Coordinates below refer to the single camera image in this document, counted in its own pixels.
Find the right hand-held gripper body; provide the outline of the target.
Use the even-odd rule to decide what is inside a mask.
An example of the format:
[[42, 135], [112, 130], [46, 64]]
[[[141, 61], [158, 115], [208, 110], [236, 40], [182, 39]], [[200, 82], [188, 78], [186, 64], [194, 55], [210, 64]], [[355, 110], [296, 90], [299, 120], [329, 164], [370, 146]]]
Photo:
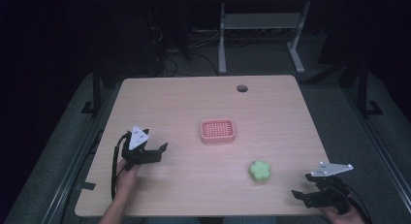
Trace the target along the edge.
[[338, 214], [348, 212], [349, 192], [345, 182], [337, 175], [353, 170], [351, 164], [334, 164], [320, 162], [315, 170], [310, 172], [313, 176], [318, 176], [321, 180], [313, 182], [319, 189], [318, 192], [305, 194], [303, 203], [307, 208], [327, 208], [331, 207]]

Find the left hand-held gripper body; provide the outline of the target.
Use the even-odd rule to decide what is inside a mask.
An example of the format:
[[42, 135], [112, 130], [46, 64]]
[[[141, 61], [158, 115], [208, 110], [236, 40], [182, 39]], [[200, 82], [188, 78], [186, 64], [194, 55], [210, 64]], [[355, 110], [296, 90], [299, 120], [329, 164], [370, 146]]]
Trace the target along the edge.
[[134, 125], [132, 131], [126, 134], [126, 141], [123, 144], [121, 157], [127, 161], [126, 170], [130, 170], [134, 165], [143, 165], [160, 162], [162, 153], [158, 149], [146, 150], [145, 146], [149, 136], [144, 135], [142, 129]]

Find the green flower-shaped soap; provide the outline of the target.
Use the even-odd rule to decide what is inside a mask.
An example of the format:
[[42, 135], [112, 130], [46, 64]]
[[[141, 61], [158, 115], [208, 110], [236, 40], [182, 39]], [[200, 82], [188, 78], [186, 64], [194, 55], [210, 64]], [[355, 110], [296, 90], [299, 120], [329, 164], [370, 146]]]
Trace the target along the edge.
[[254, 181], [267, 181], [271, 176], [270, 164], [262, 160], [257, 160], [250, 165], [248, 172]]

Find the pink soap dish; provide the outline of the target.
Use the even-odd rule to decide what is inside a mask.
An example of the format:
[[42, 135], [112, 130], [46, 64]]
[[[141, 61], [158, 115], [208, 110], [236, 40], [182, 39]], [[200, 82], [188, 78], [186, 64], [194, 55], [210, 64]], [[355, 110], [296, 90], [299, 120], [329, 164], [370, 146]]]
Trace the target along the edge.
[[206, 119], [200, 128], [204, 144], [230, 143], [236, 138], [235, 125], [230, 118]]

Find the person's left hand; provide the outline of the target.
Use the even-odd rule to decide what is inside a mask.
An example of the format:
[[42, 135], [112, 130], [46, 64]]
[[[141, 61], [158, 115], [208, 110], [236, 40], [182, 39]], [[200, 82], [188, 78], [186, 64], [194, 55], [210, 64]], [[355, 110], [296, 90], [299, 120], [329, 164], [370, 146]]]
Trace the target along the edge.
[[127, 161], [122, 159], [116, 167], [116, 192], [121, 194], [131, 193], [137, 186], [139, 165], [134, 165], [126, 170]]

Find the person's right hand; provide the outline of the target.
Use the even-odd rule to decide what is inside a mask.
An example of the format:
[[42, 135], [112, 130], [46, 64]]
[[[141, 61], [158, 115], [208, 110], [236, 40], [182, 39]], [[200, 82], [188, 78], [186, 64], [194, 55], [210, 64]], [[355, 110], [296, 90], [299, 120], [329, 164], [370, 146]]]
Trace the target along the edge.
[[341, 215], [333, 208], [319, 208], [319, 210], [326, 215], [332, 224], [365, 224], [354, 207], [349, 207], [349, 211]]

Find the black metal stand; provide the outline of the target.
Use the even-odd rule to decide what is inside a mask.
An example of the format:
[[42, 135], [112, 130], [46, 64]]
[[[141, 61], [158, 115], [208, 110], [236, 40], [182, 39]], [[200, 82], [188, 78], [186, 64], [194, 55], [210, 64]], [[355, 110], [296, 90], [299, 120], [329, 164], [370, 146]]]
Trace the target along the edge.
[[101, 95], [101, 66], [100, 62], [96, 61], [93, 67], [92, 73], [92, 100], [87, 101], [81, 112], [91, 114], [95, 117], [102, 106], [102, 95]]
[[361, 62], [358, 83], [358, 109], [364, 118], [381, 115], [383, 112], [375, 101], [367, 100], [368, 71], [365, 61]]

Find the white metal desk frame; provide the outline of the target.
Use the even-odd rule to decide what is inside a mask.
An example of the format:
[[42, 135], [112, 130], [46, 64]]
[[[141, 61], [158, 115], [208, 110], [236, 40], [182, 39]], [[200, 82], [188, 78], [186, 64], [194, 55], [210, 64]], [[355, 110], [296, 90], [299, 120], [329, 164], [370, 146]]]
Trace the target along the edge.
[[228, 30], [267, 30], [267, 29], [294, 29], [296, 31], [292, 41], [287, 43], [287, 48], [294, 67], [298, 74], [304, 74], [305, 69], [297, 50], [311, 2], [306, 1], [299, 13], [273, 13], [273, 14], [227, 14], [226, 5], [220, 6], [219, 44], [218, 44], [218, 74], [227, 73], [225, 33]]

